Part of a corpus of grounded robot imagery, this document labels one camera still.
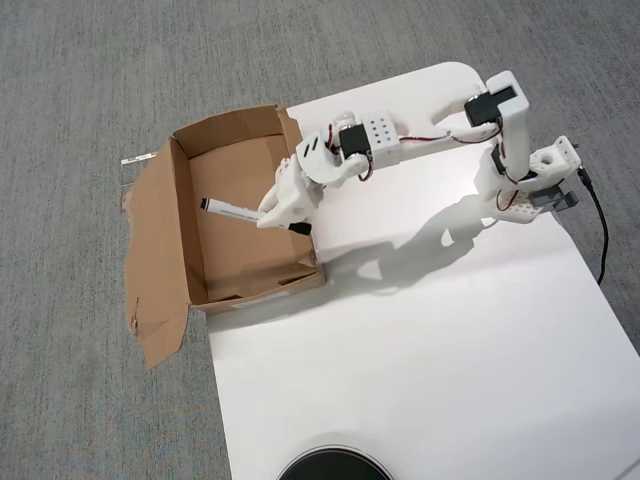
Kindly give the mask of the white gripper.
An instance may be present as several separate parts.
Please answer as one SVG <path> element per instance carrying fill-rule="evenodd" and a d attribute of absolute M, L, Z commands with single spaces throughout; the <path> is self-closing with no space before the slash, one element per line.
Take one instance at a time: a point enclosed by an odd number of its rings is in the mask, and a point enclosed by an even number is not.
<path fill-rule="evenodd" d="M 263 213 L 258 228 L 288 228 L 302 222 L 319 207 L 324 187 L 311 181 L 296 156 L 283 159 L 276 172 L 276 183 L 263 197 L 259 211 Z"/>

